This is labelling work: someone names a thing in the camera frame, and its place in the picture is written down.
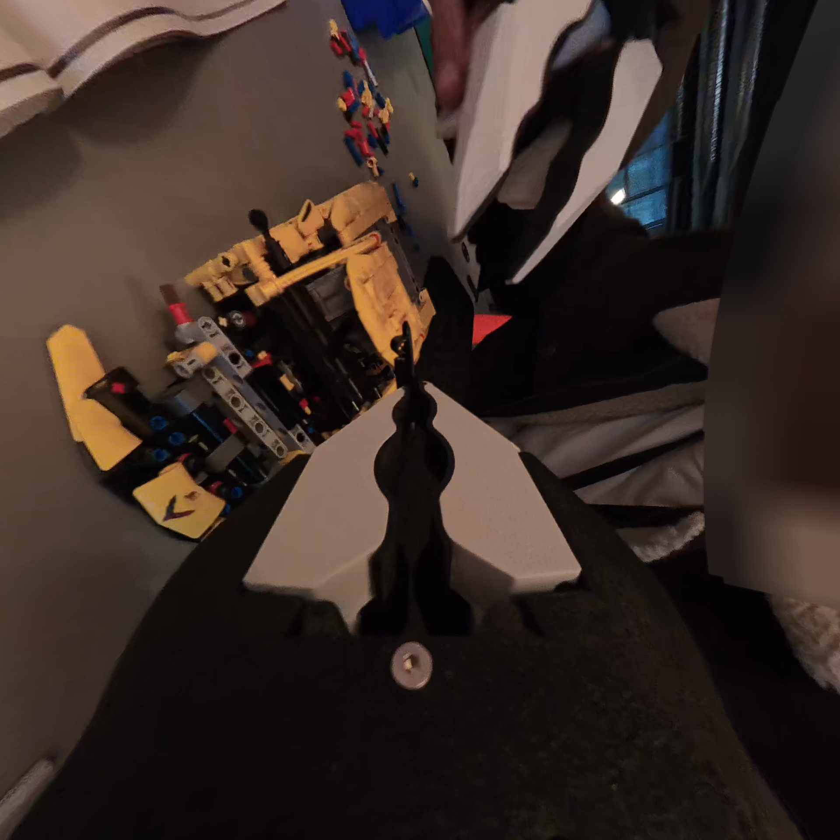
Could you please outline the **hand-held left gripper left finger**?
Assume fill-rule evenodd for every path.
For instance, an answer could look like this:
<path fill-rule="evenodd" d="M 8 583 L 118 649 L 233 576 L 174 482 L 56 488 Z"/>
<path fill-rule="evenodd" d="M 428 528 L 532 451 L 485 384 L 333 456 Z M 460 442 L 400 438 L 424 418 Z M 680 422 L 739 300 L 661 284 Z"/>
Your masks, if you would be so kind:
<path fill-rule="evenodd" d="M 397 388 L 314 450 L 248 569 L 245 587 L 330 602 L 356 630 L 372 598 L 370 561 L 389 516 L 375 457 L 396 431 L 393 412 L 403 397 Z"/>

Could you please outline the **person's right hand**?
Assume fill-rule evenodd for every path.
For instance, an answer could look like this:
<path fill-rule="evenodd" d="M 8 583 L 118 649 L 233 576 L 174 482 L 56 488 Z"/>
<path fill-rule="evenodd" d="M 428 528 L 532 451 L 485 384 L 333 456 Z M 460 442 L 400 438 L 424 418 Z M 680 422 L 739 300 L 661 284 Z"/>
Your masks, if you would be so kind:
<path fill-rule="evenodd" d="M 473 38 L 493 2 L 429 1 L 427 4 L 438 114 L 448 118 L 463 101 Z"/>

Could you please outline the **grey desk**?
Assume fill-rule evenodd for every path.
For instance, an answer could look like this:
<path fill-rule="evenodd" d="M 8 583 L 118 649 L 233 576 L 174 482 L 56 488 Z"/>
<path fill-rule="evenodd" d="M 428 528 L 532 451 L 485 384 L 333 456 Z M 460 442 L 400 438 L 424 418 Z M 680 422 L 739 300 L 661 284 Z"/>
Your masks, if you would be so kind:
<path fill-rule="evenodd" d="M 328 45 L 341 2 L 285 2 L 158 45 L 2 139 L 1 785 L 62 761 L 192 550 L 97 483 L 46 351 L 85 330 L 107 371 L 170 380 L 160 285 L 362 178 Z"/>

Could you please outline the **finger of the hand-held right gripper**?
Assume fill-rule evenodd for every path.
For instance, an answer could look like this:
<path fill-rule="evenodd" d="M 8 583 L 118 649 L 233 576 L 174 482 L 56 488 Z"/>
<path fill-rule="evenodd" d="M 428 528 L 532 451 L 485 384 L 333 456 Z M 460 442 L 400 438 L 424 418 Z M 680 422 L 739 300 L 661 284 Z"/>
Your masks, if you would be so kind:
<path fill-rule="evenodd" d="M 591 92 L 579 89 L 569 139 L 553 158 L 506 284 L 521 283 L 565 236 L 620 168 L 662 74 L 653 42 L 630 39 L 597 60 Z"/>
<path fill-rule="evenodd" d="M 534 209 L 571 118 L 544 103 L 561 70 L 612 39 L 604 2 L 502 2 L 476 33 L 455 136 L 455 203 L 448 234 L 461 238 L 493 199 Z"/>

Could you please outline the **black ball-end link rod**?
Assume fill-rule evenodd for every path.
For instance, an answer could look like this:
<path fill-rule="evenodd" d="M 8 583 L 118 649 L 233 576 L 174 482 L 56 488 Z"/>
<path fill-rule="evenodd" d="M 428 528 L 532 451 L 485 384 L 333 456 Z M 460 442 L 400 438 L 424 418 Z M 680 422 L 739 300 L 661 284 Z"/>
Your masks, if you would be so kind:
<path fill-rule="evenodd" d="M 414 399 L 417 395 L 417 377 L 413 334 L 407 320 L 403 322 L 402 330 L 392 339 L 391 347 L 395 354 L 393 363 L 395 384 L 404 391 L 406 396 Z"/>

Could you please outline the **open instruction booklet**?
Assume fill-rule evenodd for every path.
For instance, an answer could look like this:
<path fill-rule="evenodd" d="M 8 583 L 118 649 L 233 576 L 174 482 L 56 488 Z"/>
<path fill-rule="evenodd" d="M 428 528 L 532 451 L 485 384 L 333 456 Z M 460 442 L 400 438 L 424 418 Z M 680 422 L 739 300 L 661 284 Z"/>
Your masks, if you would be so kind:
<path fill-rule="evenodd" d="M 207 38 L 281 1 L 2 1 L 1 135 L 165 39 Z"/>

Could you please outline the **person's white shirt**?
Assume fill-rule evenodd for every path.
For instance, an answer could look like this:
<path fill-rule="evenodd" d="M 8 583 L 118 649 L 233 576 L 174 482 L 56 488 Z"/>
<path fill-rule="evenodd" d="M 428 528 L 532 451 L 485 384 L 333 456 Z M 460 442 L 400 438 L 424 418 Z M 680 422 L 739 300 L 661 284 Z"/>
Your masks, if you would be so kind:
<path fill-rule="evenodd" d="M 705 407 L 599 409 L 488 424 L 592 505 L 702 508 Z"/>

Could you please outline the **large pile of coloured pins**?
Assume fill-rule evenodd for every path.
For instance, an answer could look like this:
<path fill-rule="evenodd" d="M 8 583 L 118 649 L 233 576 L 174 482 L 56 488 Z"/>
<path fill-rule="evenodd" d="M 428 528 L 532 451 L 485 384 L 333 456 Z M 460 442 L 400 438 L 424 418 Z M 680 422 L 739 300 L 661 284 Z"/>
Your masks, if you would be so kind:
<path fill-rule="evenodd" d="M 390 153 L 392 102 L 382 94 L 357 38 L 333 18 L 328 26 L 332 53 L 348 64 L 342 70 L 341 93 L 336 100 L 346 123 L 343 143 L 356 165 L 380 180 L 385 174 L 381 158 Z"/>

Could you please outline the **yellow toy brick car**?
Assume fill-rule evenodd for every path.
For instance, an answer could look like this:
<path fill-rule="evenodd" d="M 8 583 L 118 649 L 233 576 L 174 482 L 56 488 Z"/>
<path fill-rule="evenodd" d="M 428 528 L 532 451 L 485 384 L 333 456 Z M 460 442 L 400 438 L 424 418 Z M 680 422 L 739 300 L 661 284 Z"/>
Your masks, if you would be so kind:
<path fill-rule="evenodd" d="M 363 182 L 270 226 L 188 274 L 212 311 L 161 295 L 174 380 L 148 396 L 107 371 L 88 335 L 46 341 L 70 434 L 112 494 L 159 529 L 196 543 L 291 460 L 310 455 L 396 389 L 408 329 L 418 361 L 435 315 L 398 237 L 400 194 Z"/>

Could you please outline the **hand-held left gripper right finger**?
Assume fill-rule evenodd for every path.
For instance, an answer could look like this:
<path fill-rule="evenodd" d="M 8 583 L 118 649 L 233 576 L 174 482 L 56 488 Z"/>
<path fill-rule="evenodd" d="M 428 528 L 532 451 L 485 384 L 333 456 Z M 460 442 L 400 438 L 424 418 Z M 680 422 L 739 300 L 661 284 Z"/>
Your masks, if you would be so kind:
<path fill-rule="evenodd" d="M 450 584 L 479 615 L 521 595 L 573 585 L 582 569 L 519 448 L 435 385 L 432 427 L 448 445 L 440 496 L 452 543 Z"/>

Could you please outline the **blue plastic bin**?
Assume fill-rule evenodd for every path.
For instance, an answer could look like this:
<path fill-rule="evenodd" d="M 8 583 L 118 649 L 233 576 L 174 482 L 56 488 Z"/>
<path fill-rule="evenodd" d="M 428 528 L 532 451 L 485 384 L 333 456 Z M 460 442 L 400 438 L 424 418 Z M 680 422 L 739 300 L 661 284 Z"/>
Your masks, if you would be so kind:
<path fill-rule="evenodd" d="M 374 30 L 384 39 L 416 27 L 429 16 L 425 1 L 342 1 L 342 6 L 353 30 Z"/>

